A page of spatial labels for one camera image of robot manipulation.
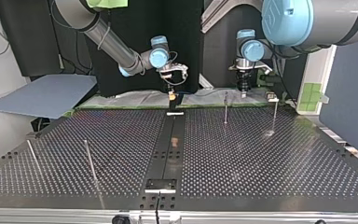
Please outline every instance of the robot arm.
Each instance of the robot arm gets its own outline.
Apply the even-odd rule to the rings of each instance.
[[[152,49],[140,54],[130,49],[110,30],[100,18],[100,13],[90,8],[86,0],[56,0],[56,4],[62,16],[73,28],[86,34],[119,64],[119,70],[124,77],[143,74],[145,70],[152,68],[158,69],[160,73],[166,73],[165,68],[172,72],[172,67],[175,67],[170,66],[172,61],[165,36],[154,37],[151,40]]]
[[[237,34],[237,71],[242,96],[260,60],[294,58],[331,45],[358,42],[358,0],[264,0],[262,26],[267,40],[254,30]]]

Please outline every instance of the black backdrop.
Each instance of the black backdrop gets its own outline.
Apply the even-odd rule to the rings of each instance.
[[[98,51],[87,37],[87,46],[82,34],[76,43],[74,30],[51,20],[50,4],[51,0],[0,0],[1,20],[23,76],[39,77],[74,71],[84,74],[87,69],[82,68],[79,60],[90,66],[91,59],[92,73],[98,79],[103,96],[135,90],[165,91],[165,85],[155,71],[150,70],[144,76],[123,77],[117,63],[102,50]],[[179,53],[176,61],[189,67],[189,78],[178,90],[195,92],[199,88],[203,52],[200,32],[202,11],[203,0],[129,0],[128,7],[112,10],[112,30],[138,52],[151,48],[152,37],[166,35],[171,50]],[[53,13],[64,23],[56,7],[53,7]],[[103,13],[103,18],[107,21],[106,14]],[[59,52],[80,69],[74,69],[65,62],[65,70],[61,71]]]

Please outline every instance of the gray panel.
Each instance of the gray panel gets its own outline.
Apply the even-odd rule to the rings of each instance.
[[[58,119],[96,85],[95,77],[48,75],[0,99],[0,111]]]
[[[358,149],[358,43],[337,49],[321,122]]]

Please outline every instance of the metal clamp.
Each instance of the metal clamp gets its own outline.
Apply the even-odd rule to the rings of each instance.
[[[263,0],[213,0],[202,14],[201,31],[208,33],[232,8],[240,5],[250,5],[261,11]]]
[[[251,69],[262,69],[266,75],[268,75],[270,72],[272,72],[272,68],[270,68],[268,65],[266,65],[263,62],[251,62],[246,59],[238,58],[235,61],[235,64],[228,68],[230,71],[238,71],[238,70],[251,70]]]
[[[158,72],[160,72],[161,74],[167,74],[167,73],[171,73],[171,72],[175,72],[175,71],[181,71],[182,79],[187,79],[187,76],[188,76],[187,70],[188,70],[188,67],[185,66],[184,64],[169,63],[169,64],[165,65],[164,67],[158,69]]]

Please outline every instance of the metal bracket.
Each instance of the metal bracket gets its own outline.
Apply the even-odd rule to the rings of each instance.
[[[246,59],[238,58],[234,65],[228,68],[230,71],[237,71],[237,70],[251,70],[254,68],[260,68],[264,71],[266,75],[272,72],[272,68],[266,65],[263,62],[258,61],[257,63],[250,62]]]
[[[146,183],[145,193],[161,193],[174,194],[176,193],[175,179],[149,179]]]
[[[209,82],[202,74],[200,74],[199,84],[205,90],[213,90],[213,84]]]
[[[231,9],[240,5],[250,5],[261,11],[263,0],[213,0],[202,14],[201,31],[208,33]]]

